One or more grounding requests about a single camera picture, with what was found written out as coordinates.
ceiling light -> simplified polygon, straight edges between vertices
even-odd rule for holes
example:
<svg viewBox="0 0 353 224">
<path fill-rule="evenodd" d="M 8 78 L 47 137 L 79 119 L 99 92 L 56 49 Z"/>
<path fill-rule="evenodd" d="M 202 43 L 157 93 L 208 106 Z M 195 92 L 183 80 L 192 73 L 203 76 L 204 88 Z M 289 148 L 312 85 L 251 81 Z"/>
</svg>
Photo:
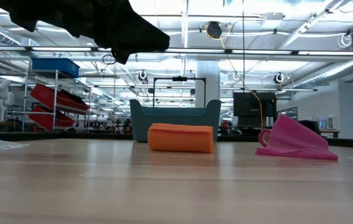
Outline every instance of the ceiling light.
<svg viewBox="0 0 353 224">
<path fill-rule="evenodd" d="M 10 81 L 14 81 L 14 82 L 19 82 L 19 83 L 24 83 L 25 80 L 23 78 L 20 77 L 11 77 L 11 76 L 0 76 L 0 78 L 4 78 Z"/>
<path fill-rule="evenodd" d="M 274 54 L 289 55 L 293 52 L 290 50 L 233 50 L 233 54 Z"/>
<path fill-rule="evenodd" d="M 20 31 L 20 30 L 25 30 L 22 27 L 14 27 L 14 28 L 8 28 L 9 31 Z"/>
<path fill-rule="evenodd" d="M 152 96 L 141 96 L 141 100 L 147 98 L 147 99 L 153 99 Z M 155 99 L 171 99 L 171 100 L 194 100 L 195 97 L 180 97 L 180 96 L 155 96 Z"/>
<path fill-rule="evenodd" d="M 225 53 L 225 50 L 219 49 L 167 49 L 165 50 L 167 53 L 190 53 L 190 54 L 210 54 L 210 53 L 218 53 L 222 54 Z"/>
<path fill-rule="evenodd" d="M 109 48 L 109 49 L 99 48 L 98 51 L 99 52 L 111 52 L 111 48 Z"/>
<path fill-rule="evenodd" d="M 0 46 L 0 50 L 7 50 L 7 51 L 23 51 L 26 50 L 25 47 L 7 47 L 7 46 Z"/>
<path fill-rule="evenodd" d="M 353 52 L 329 52 L 329 51 L 300 51 L 298 53 L 299 55 L 332 55 L 332 56 L 338 56 L 338 55 L 351 55 L 353 56 Z"/>
<path fill-rule="evenodd" d="M 87 52 L 91 51 L 90 47 L 33 47 L 33 51 L 53 51 L 53 52 Z"/>
<path fill-rule="evenodd" d="M 282 89 L 281 92 L 287 92 L 287 91 L 317 91 L 316 89 L 313 89 L 313 90 L 305 90 L 305 89 Z"/>
<path fill-rule="evenodd" d="M 241 88 L 237 87 L 220 87 L 221 90 L 241 90 Z"/>
</svg>

pink cloth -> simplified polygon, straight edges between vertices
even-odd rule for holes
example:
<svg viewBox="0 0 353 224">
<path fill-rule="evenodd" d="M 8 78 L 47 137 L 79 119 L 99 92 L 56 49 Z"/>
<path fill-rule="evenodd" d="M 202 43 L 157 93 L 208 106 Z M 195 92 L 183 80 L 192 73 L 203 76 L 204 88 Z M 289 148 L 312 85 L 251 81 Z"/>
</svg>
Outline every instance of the pink cloth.
<svg viewBox="0 0 353 224">
<path fill-rule="evenodd" d="M 259 147 L 257 155 L 327 159 L 338 156 L 328 149 L 328 142 L 297 121 L 281 115 L 277 119 L 266 147 Z"/>
</svg>

computer monitor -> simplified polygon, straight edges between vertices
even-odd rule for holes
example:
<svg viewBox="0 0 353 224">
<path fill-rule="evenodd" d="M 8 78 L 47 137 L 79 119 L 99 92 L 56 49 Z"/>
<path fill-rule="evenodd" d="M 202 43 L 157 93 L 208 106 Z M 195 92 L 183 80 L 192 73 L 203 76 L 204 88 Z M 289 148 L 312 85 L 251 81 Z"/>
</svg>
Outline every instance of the computer monitor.
<svg viewBox="0 0 353 224">
<path fill-rule="evenodd" d="M 256 93 L 256 95 L 262 104 L 263 125 L 266 126 L 266 118 L 271 118 L 274 123 L 277 119 L 276 95 L 274 93 Z M 260 104 L 252 93 L 233 93 L 233 110 L 234 116 L 238 117 L 239 126 L 261 126 Z"/>
</svg>

wooden table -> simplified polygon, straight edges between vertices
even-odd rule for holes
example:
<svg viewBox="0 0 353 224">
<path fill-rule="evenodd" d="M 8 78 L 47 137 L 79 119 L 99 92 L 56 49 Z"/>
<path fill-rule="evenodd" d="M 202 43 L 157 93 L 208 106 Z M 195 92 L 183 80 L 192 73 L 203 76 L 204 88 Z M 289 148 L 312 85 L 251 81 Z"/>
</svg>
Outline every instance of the wooden table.
<svg viewBox="0 0 353 224">
<path fill-rule="evenodd" d="M 332 133 L 333 138 L 338 138 L 341 131 L 336 129 L 320 129 L 320 133 Z"/>
<path fill-rule="evenodd" d="M 0 223 L 353 223 L 352 148 L 330 147 L 330 162 L 256 156 L 258 143 L 28 143 L 0 152 Z"/>
</svg>

column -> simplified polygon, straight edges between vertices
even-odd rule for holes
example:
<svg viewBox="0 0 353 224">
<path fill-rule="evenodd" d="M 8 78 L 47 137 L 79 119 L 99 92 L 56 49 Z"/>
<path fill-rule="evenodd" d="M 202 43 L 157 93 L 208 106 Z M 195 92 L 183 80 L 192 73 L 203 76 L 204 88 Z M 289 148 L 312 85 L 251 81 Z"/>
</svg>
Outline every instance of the column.
<svg viewBox="0 0 353 224">
<path fill-rule="evenodd" d="M 220 99 L 220 70 L 217 60 L 198 60 L 195 70 L 196 78 L 207 79 L 207 92 L 205 105 L 211 100 Z M 204 82 L 195 81 L 195 107 L 204 107 Z"/>
</svg>

